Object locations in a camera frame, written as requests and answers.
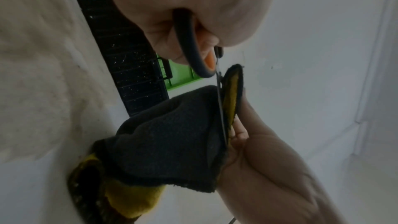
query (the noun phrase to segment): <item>hand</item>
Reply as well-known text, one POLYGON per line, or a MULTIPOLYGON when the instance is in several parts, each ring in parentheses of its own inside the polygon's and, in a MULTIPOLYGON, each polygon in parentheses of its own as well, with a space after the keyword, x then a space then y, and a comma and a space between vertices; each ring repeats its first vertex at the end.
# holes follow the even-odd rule
POLYGON ((202 57, 218 46, 233 46, 259 27, 271 0, 114 0, 120 11, 145 33, 163 58, 186 63, 177 41, 172 10, 187 8, 195 17, 202 57))
POLYGON ((301 157, 243 97, 217 191, 242 224, 344 223, 301 157))

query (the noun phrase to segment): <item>scissors blade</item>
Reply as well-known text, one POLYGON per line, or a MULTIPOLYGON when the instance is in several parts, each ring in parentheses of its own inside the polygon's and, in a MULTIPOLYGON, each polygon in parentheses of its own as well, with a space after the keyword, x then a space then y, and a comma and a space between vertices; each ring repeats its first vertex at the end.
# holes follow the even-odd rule
POLYGON ((217 76, 218 108, 220 110, 220 119, 221 119, 221 125, 222 125, 222 128, 223 128, 224 142, 225 142, 225 145, 228 146, 227 136, 225 134, 223 103, 221 101, 221 79, 222 79, 222 75, 221 75, 220 68, 218 66, 218 58, 217 58, 217 61, 216 61, 216 76, 217 76))

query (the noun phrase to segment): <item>dark gray fabric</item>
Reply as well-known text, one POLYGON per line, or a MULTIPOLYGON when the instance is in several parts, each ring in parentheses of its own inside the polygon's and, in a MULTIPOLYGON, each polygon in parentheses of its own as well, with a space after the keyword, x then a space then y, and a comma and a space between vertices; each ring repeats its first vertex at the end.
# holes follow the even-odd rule
POLYGON ((102 141, 97 156, 124 183, 213 192, 226 155, 216 86, 164 101, 102 141))

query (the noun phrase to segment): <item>green object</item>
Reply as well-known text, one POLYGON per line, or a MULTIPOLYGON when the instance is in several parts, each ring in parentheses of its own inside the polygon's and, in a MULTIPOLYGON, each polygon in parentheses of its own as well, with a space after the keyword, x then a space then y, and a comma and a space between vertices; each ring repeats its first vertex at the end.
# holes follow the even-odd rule
MULTIPOLYGON (((167 90, 173 90, 201 79, 189 66, 177 64, 172 61, 169 61, 169 63, 173 78, 165 80, 167 90)), ((159 65, 165 77, 166 72, 161 59, 159 59, 159 65)))

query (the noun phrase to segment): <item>scissors handle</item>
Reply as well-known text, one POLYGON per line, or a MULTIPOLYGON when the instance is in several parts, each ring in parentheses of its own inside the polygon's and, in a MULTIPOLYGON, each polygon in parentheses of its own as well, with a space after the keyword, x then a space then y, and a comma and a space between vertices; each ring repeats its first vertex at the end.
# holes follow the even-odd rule
POLYGON ((192 12, 183 8, 173 10, 173 22, 178 42, 191 68, 202 78, 214 76, 216 74, 214 53, 210 51, 206 58, 202 59, 197 45, 192 12))

